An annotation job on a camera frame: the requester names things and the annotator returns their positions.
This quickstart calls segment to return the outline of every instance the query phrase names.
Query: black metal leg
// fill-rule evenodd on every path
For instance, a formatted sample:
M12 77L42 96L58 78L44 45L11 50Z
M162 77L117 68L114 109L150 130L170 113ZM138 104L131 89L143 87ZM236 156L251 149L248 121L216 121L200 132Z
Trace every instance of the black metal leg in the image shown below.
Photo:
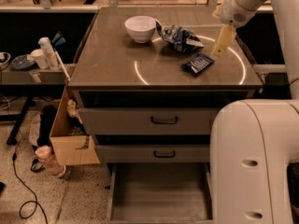
M15 146L18 144L16 136L18 134L19 128L21 127L21 123L24 120L24 117L27 113L27 110L28 110L30 104L33 102L33 98L34 98L33 96L27 97L26 102L21 109L21 113L18 115L17 121L16 121L15 125L13 126L13 129L10 133L8 140L7 140L7 145Z

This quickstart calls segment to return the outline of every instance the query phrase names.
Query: crumpled snack bag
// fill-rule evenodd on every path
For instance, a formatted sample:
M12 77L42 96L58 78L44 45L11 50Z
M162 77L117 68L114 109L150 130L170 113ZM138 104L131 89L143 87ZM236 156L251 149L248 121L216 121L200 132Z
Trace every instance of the crumpled snack bag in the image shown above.
M168 42L170 47L178 52L190 52L204 47L204 44L193 32L181 26L173 25L169 29L164 29L156 21L156 28L161 39Z

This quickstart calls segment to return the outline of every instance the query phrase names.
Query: concrete floor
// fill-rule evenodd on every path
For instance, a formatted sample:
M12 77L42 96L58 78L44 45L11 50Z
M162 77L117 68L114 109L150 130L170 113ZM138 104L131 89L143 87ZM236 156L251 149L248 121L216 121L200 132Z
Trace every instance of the concrete floor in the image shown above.
M0 115L19 113L23 103L22 99L12 102L8 111L5 105L0 105ZM14 152L17 153L17 175L36 194L49 224L105 223L109 194L105 187L109 185L109 178L103 164L67 166L67 173L61 179L51 176L47 171L33 173L30 170L32 160L36 157L28 140L31 118L49 104L58 106L59 101L49 103L37 100L36 105L29 108L16 137L19 141L16 146L7 145L14 122L0 122L0 181L6 184L0 196L0 223L47 223L39 207L31 217L20 218L21 206L33 201L35 196L14 174ZM30 216L34 209L35 204L28 203L21 214Z

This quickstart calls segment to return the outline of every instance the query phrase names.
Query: open drawer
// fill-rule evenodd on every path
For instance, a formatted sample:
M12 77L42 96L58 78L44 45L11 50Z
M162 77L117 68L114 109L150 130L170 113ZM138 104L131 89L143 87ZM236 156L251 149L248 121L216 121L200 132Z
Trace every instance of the open drawer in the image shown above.
M113 167L107 223L212 223L204 163L121 163Z
M67 102L74 96L64 89L55 121L50 132L55 155L61 165L99 163L94 150L93 139L89 135L70 136L70 120L67 115Z

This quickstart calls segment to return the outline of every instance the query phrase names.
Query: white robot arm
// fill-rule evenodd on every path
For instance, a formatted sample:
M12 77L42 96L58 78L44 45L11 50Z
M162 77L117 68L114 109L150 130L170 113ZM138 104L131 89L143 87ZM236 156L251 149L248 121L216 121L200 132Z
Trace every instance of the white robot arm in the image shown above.
M223 2L217 13L228 28L222 29L214 55L223 54L235 28L245 25L263 1ZM286 169L299 160L299 0L271 0L271 5L292 100L238 101L216 117L210 142L216 224L293 223Z

